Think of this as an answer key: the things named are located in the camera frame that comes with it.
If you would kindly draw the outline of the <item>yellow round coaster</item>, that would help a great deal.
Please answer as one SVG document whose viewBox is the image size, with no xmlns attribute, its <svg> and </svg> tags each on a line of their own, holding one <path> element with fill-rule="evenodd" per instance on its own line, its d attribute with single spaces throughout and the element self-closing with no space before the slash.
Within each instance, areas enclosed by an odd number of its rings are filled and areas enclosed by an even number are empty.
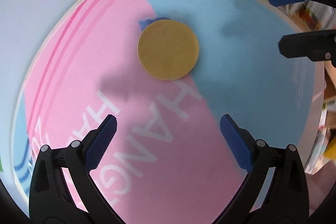
<svg viewBox="0 0 336 224">
<path fill-rule="evenodd" d="M 175 20 L 158 20 L 142 32 L 137 54 L 151 77 L 175 81 L 189 74 L 197 64 L 199 42 L 189 26 Z"/>
</svg>

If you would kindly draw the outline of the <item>pink and blue desk mat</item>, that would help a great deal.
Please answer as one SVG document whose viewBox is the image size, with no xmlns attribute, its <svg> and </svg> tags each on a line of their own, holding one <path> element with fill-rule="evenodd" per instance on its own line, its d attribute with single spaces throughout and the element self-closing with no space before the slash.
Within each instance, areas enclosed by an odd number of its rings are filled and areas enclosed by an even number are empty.
<svg viewBox="0 0 336 224">
<path fill-rule="evenodd" d="M 151 77 L 138 59 L 139 23 L 184 23 L 199 42 L 194 69 Z M 108 114 L 118 130 L 91 175 L 127 223 L 211 223 L 245 176 L 221 135 L 230 114 L 256 139 L 298 147 L 306 160 L 321 64 L 287 59 L 282 36 L 298 27 L 268 0 L 78 0 L 32 62 L 15 110 L 15 186 L 28 199 L 42 145 L 69 145 Z"/>
</svg>

